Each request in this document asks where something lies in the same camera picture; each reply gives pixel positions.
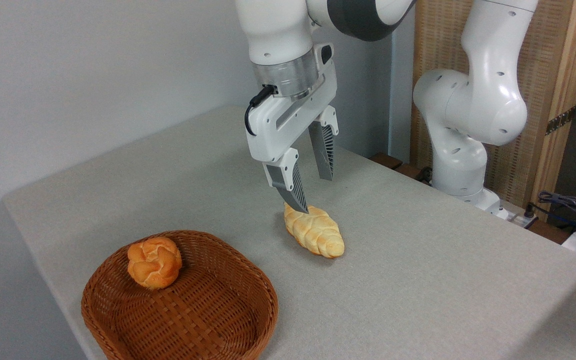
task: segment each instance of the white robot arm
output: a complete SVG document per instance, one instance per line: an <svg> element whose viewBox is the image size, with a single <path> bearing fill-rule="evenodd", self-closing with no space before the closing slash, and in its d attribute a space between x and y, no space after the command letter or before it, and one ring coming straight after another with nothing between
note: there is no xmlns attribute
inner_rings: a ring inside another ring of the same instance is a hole
<svg viewBox="0 0 576 360"><path fill-rule="evenodd" d="M499 197L484 189L487 153L526 125L517 84L517 60L538 0L474 0L461 43L469 74L426 72L414 86L414 104L432 141L432 186L504 218Z"/></svg>
<svg viewBox="0 0 576 360"><path fill-rule="evenodd" d="M332 44L313 44L319 27L337 29L364 41L386 37L415 0L236 0L261 86L246 110L250 155L263 163L268 184L286 203L308 212L291 148L308 128L319 176L332 180L337 92Z"/></svg>

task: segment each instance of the black cable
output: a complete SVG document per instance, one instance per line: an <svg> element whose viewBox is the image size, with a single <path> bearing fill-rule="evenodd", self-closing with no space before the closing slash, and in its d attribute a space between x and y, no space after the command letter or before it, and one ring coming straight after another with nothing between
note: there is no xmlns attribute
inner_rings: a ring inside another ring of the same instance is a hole
<svg viewBox="0 0 576 360"><path fill-rule="evenodd" d="M557 215L557 214L555 214L555 213L553 213L553 212L551 212L551 211L548 211L548 210L546 210L546 209L543 209L543 208L537 206L534 202L529 202L529 203L528 203L528 207L530 207L531 210L532 210L533 208L534 208L534 209L537 209L537 210L539 210L540 212L542 212L542 213L544 213L544 214L548 214L549 216L551 216L551 217L553 217L553 218L555 218L555 219L558 219L558 220L563 221L563 222L565 222L565 223L569 223L569 224L572 224L572 225L576 226L576 221L575 221L575 220L562 217L562 216Z"/></svg>
<svg viewBox="0 0 576 360"><path fill-rule="evenodd" d="M267 97L269 97L272 93L275 92L275 87L273 85L265 85L263 87L263 89L261 89L261 91L259 91L258 94L256 94L253 98L250 99L250 104L248 105L247 109L246 109L246 114L244 115L244 124L246 125L246 131L256 137L257 134L252 132L252 129L250 128L250 120L249 120L249 114L250 114L250 110L256 108L259 104L261 104L261 102L263 100L265 100Z"/></svg>

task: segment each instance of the wooden panel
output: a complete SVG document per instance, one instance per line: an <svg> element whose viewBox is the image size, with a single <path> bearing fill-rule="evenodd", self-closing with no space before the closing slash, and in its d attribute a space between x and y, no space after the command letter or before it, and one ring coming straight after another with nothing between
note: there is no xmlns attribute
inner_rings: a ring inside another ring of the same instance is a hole
<svg viewBox="0 0 576 360"><path fill-rule="evenodd" d="M564 45L565 56L558 69L555 87L557 102L553 102L550 109L551 119L576 104L576 3L572 11L568 25L570 31ZM546 136L535 173L534 187L530 193L531 201L537 201L537 195L541 191L555 191L569 132L570 124L567 124Z"/></svg>

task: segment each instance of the brown woven basket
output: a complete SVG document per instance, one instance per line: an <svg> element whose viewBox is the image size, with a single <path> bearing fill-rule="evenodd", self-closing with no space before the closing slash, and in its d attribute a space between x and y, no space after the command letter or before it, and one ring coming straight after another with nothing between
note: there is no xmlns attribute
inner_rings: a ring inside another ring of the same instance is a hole
<svg viewBox="0 0 576 360"><path fill-rule="evenodd" d="M278 301L267 276L214 235L178 230L179 277L148 290L127 271L130 245L108 257L81 299L87 328L108 359L256 359L277 323Z"/></svg>

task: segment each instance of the bread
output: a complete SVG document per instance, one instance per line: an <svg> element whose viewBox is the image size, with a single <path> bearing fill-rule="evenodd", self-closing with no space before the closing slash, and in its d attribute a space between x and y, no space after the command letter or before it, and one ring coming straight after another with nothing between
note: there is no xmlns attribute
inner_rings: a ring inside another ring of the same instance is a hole
<svg viewBox="0 0 576 360"><path fill-rule="evenodd" d="M172 284L181 269L181 253L167 237L153 237L128 248L128 274L148 289Z"/></svg>
<svg viewBox="0 0 576 360"><path fill-rule="evenodd" d="M283 220L286 230L300 246L314 255L336 258L343 255L345 246L338 224L322 209L308 206L309 214L294 210L283 203Z"/></svg>

